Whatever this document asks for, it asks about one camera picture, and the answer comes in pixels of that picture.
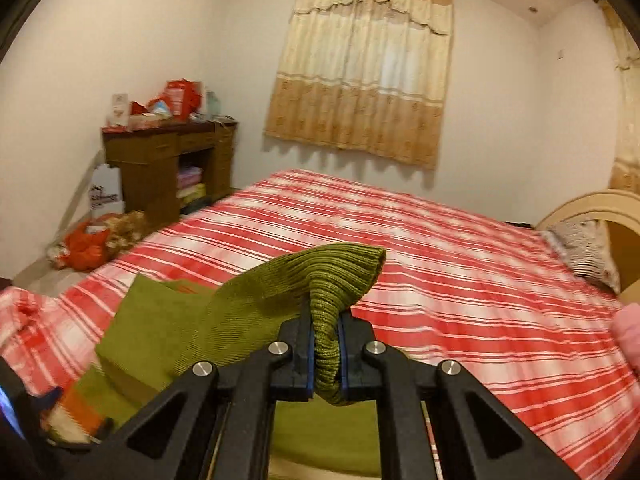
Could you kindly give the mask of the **striped pillow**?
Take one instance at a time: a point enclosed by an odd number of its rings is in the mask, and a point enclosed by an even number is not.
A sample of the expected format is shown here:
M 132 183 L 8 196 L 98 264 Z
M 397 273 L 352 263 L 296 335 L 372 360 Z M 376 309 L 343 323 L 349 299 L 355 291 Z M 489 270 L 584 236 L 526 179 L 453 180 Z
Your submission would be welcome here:
M 565 221 L 539 232 L 572 272 L 600 289 L 620 294 L 620 272 L 602 220 Z

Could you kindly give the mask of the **red gift bag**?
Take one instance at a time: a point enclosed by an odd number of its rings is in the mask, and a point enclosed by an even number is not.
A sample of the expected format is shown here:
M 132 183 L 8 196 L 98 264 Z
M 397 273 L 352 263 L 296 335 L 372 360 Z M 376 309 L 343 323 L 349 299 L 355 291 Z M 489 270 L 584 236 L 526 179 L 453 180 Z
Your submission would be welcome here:
M 186 79 L 170 80 L 165 84 L 163 96 L 175 118 L 188 120 L 201 107 L 202 84 Z

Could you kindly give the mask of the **pink plush item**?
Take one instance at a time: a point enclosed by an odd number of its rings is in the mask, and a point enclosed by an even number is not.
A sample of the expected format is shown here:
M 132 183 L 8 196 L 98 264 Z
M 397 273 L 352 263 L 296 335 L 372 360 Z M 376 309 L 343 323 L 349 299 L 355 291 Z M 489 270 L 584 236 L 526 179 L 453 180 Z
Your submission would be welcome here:
M 624 357 L 636 372 L 640 372 L 640 304 L 623 306 L 612 318 L 611 332 Z

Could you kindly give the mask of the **beige window curtain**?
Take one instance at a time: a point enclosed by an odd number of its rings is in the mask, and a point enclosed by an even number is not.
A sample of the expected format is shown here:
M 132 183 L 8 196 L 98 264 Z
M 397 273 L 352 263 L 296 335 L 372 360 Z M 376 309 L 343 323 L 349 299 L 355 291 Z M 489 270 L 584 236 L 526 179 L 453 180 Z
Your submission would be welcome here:
M 295 0 L 265 134 L 433 170 L 454 0 Z

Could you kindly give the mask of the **green knitted sweater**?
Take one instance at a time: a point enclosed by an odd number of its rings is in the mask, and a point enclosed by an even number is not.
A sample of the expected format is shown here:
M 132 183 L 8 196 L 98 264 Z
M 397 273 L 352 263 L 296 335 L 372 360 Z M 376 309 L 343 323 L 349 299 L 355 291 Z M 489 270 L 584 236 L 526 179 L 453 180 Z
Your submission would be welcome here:
M 53 409 L 62 441 L 86 443 L 111 420 L 122 426 L 201 360 L 242 362 L 273 342 L 282 323 L 311 314 L 314 398 L 276 408 L 272 450 L 319 469 L 380 473 L 373 403 L 347 404 L 338 390 L 338 317 L 366 296 L 386 252 L 359 244 L 324 245 L 255 266 L 211 289 L 137 275 L 90 353 L 90 366 Z

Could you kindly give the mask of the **white greeting card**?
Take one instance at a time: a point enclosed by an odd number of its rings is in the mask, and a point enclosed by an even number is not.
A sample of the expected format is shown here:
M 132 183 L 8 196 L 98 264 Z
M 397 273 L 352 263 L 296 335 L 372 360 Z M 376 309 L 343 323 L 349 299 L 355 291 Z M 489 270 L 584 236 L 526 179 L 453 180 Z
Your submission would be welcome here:
M 127 127 L 130 115 L 129 96 L 126 92 L 114 93 L 107 120 L 110 127 Z

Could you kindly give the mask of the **cream wooden headboard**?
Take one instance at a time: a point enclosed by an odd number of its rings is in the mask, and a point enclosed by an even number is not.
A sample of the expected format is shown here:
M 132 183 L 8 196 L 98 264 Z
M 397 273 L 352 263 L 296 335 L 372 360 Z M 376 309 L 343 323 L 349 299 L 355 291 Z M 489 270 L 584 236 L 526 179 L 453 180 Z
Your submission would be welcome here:
M 611 254 L 620 272 L 618 299 L 623 304 L 639 302 L 639 196 L 620 190 L 579 196 L 547 214 L 535 229 L 546 230 L 559 222 L 573 220 L 600 220 L 608 224 Z

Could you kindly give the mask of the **dark wooden desk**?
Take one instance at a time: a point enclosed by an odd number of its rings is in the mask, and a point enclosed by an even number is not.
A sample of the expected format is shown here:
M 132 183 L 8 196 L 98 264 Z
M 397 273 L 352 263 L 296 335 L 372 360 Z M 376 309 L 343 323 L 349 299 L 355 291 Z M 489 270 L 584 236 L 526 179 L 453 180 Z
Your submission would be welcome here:
M 231 194 L 237 128 L 238 122 L 228 116 L 132 131 L 104 128 L 105 162 L 120 170 L 126 211 L 142 211 L 153 230 L 177 222 L 183 166 L 201 168 L 206 196 L 214 202 Z

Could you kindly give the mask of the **beige side curtain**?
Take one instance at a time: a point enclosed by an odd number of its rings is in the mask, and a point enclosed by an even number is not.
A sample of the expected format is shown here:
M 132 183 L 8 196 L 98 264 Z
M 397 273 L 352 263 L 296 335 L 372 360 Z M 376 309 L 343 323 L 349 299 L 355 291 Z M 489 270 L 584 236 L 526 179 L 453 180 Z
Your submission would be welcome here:
M 639 194 L 639 47 L 606 0 L 599 1 L 616 50 L 620 75 L 620 119 L 610 188 Z

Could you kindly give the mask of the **folded linens in desk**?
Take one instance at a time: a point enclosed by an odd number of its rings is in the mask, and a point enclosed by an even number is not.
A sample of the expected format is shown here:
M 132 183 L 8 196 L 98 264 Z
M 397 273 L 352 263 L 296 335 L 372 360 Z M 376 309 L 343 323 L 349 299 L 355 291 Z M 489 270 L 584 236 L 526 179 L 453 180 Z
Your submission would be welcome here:
M 188 206 L 194 200 L 199 200 L 206 195 L 206 186 L 203 182 L 203 169 L 201 167 L 184 167 L 178 171 L 177 198 L 180 207 Z

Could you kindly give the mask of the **red bag on floor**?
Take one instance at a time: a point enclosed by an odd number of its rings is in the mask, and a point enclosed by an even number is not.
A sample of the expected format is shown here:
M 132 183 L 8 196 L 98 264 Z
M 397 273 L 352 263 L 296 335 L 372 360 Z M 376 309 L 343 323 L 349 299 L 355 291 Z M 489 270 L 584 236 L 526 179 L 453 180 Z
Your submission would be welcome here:
M 110 235 L 111 230 L 103 224 L 81 222 L 64 237 L 62 263 L 77 272 L 96 270 L 107 262 L 106 242 Z

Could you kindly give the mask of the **white cardboard box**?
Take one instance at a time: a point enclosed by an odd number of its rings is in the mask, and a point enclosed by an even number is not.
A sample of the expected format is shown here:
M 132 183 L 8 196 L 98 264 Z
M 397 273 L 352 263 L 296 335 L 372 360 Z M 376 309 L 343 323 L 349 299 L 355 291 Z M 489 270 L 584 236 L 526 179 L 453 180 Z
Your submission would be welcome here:
M 104 214 L 122 214 L 125 211 L 118 168 L 107 164 L 96 167 L 89 186 L 89 200 L 93 219 L 102 217 Z

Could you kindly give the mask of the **red white plaid bedsheet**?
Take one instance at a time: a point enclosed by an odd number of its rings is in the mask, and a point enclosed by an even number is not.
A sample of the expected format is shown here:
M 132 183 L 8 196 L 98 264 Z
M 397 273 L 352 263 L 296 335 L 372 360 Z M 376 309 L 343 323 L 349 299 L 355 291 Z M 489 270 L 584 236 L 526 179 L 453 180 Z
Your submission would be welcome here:
M 382 246 L 355 313 L 413 358 L 462 363 L 584 479 L 603 479 L 639 431 L 639 383 L 610 323 L 620 308 L 535 232 L 306 170 L 274 174 L 151 236 L 56 297 L 1 295 L 1 354 L 26 386 L 89 366 L 137 274 L 215 287 L 317 245 Z

